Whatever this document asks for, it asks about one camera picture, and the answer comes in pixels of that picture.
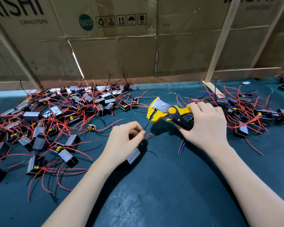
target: yellow round button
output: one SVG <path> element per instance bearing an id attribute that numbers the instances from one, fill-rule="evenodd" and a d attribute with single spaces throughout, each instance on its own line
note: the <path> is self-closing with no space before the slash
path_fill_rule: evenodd
<path id="1" fill-rule="evenodd" d="M 176 113 L 176 109 L 175 109 L 174 107 L 170 107 L 170 108 L 168 109 L 168 112 L 169 112 L 170 114 L 175 114 L 175 113 Z"/>

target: table surface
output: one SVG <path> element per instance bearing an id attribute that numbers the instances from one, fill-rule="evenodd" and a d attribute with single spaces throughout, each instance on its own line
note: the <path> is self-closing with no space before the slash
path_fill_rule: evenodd
<path id="1" fill-rule="evenodd" d="M 242 92 L 255 90 L 258 92 L 255 95 L 260 98 L 266 98 L 271 93 L 261 81 L 249 81 L 251 84 L 241 87 Z M 240 83 L 242 81 L 218 82 L 217 86 L 220 90 L 224 85 L 238 88 Z M 159 96 L 174 105 L 178 103 L 172 93 L 197 97 L 203 95 L 205 90 L 199 82 L 138 85 L 136 88 L 132 91 L 133 96 L 140 96 L 149 89 L 145 96 Z M 0 98 L 0 113 L 22 100 L 23 97 Z M 146 105 L 151 102 L 148 98 L 141 101 Z M 269 108 L 284 109 L 284 98 L 273 93 Z M 115 117 L 100 117 L 93 124 L 97 129 L 102 129 L 123 119 L 117 124 L 136 120 L 145 127 L 148 122 L 146 113 L 146 107 L 128 112 L 115 110 Z M 243 161 L 284 199 L 284 125 L 271 123 L 268 130 L 270 134 L 252 133 L 248 136 L 250 143 L 265 156 L 255 152 L 244 139 L 234 137 L 231 130 L 227 131 L 227 138 Z M 100 140 L 80 144 L 77 150 L 96 160 L 105 147 L 109 131 L 81 135 L 82 142 Z M 192 144 L 186 144 L 179 157 L 178 149 L 183 137 L 171 122 L 160 120 L 149 124 L 146 134 L 150 132 L 152 135 L 140 145 L 141 155 L 134 163 L 115 170 L 108 178 L 87 226 L 247 226 L 227 182 L 204 152 Z M 28 152 L 16 144 L 11 153 Z M 78 168 L 90 167 L 91 161 L 87 157 L 75 155 L 79 159 Z M 51 160 L 53 155 L 47 154 L 46 158 Z M 0 168 L 28 159 L 28 156 L 9 157 L 0 164 Z M 51 188 L 53 194 L 43 190 L 38 178 L 33 182 L 28 203 L 27 190 L 31 177 L 25 175 L 26 168 L 27 163 L 10 170 L 0 183 L 0 226 L 41 226 L 69 194 L 57 186 L 53 175 L 46 175 L 45 186 Z M 82 177 L 83 174 L 63 176 L 61 183 L 72 189 Z"/>

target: person's right hand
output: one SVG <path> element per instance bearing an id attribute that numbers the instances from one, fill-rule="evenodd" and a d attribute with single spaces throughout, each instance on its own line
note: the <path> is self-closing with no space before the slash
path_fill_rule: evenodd
<path id="1" fill-rule="evenodd" d="M 217 146 L 228 147 L 226 138 L 226 119 L 221 107 L 213 107 L 211 103 L 199 102 L 186 105 L 193 113 L 194 125 L 190 131 L 176 125 L 183 136 L 209 156 Z"/>

